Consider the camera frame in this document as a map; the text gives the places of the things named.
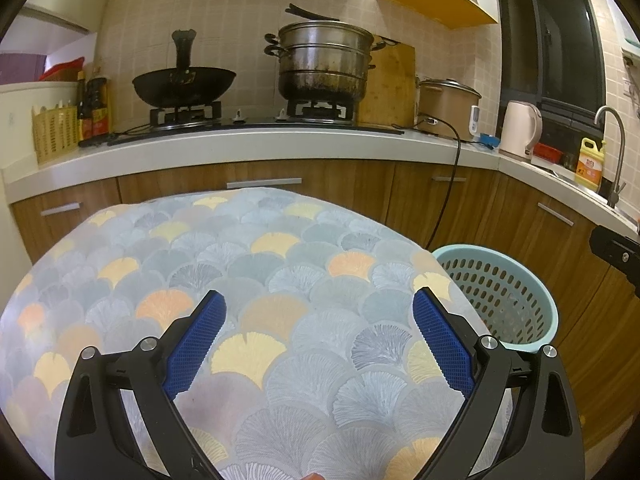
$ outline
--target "wooden cutting board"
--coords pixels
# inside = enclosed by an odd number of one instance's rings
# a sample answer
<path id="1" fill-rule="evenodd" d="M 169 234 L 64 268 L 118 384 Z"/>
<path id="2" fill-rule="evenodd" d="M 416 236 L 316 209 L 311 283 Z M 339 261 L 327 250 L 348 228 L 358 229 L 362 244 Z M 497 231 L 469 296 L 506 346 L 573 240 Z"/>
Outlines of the wooden cutting board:
<path id="1" fill-rule="evenodd" d="M 376 43 L 382 38 L 376 36 Z M 358 106 L 360 125 L 414 125 L 415 108 L 415 49 L 388 40 L 385 48 L 371 53 L 367 93 Z"/>

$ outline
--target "white countertop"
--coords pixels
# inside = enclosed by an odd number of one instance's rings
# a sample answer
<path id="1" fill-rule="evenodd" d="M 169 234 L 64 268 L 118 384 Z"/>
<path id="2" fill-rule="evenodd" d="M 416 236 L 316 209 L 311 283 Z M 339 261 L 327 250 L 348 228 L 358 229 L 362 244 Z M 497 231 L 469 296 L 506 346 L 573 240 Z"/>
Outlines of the white countertop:
<path id="1" fill-rule="evenodd" d="M 2 170 L 8 203 L 68 186 L 144 171 L 220 162 L 288 158 L 362 158 L 453 164 L 456 142 L 408 130 L 404 135 L 318 126 L 216 130 L 76 150 L 39 168 L 21 161 Z M 460 166 L 505 173 L 574 209 L 595 224 L 640 240 L 606 205 L 535 166 L 497 150 L 463 144 Z"/>

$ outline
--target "stove burner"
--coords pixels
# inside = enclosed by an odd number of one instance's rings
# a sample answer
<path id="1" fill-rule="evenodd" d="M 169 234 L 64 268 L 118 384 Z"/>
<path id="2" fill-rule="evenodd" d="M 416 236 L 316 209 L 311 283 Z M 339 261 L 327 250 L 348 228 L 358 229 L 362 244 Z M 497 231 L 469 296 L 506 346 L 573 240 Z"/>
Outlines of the stove burner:
<path id="1" fill-rule="evenodd" d="M 221 118 L 222 106 L 220 101 L 215 101 L 209 106 L 197 108 L 176 108 L 174 110 L 155 108 L 150 112 L 149 123 L 152 132 L 162 132 L 178 128 L 220 124 Z"/>
<path id="2" fill-rule="evenodd" d="M 303 123 L 353 124 L 353 103 L 288 101 L 290 120 Z"/>

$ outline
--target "table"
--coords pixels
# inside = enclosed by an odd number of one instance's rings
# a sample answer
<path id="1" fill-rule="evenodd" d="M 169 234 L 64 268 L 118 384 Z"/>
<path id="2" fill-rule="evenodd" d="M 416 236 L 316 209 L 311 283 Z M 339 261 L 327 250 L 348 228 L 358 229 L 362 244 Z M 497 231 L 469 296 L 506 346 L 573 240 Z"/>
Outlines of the table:
<path id="1" fill-rule="evenodd" d="M 430 253 L 338 206 L 267 188 L 112 206 L 57 243 L 8 303 L 0 408 L 52 477 L 81 349 L 128 351 L 213 289 L 226 322 L 175 404 L 226 480 L 411 480 L 463 403 L 411 314 L 427 285 L 487 333 Z M 164 471 L 122 395 L 146 462 Z M 510 411 L 505 394 L 476 470 Z"/>

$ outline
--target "faucet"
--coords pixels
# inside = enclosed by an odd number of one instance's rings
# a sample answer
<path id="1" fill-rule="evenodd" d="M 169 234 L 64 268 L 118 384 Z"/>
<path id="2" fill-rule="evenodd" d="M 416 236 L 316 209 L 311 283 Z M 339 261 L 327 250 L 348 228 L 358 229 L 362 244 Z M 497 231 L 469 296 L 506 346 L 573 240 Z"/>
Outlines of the faucet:
<path id="1" fill-rule="evenodd" d="M 615 209 L 618 200 L 620 200 L 620 192 L 626 186 L 626 182 L 623 182 L 622 186 L 620 186 L 620 175 L 622 174 L 622 158 L 625 155 L 625 125 L 622 123 L 620 114 L 616 111 L 615 108 L 612 108 L 610 106 L 601 106 L 596 112 L 596 118 L 593 120 L 593 123 L 597 125 L 600 122 L 600 118 L 606 112 L 611 112 L 613 114 L 613 116 L 618 121 L 618 127 L 620 128 L 620 153 L 618 154 L 618 167 L 616 168 L 616 177 L 613 179 L 613 186 L 611 186 L 611 193 L 609 194 L 609 199 L 607 200 L 607 205 L 610 208 Z"/>

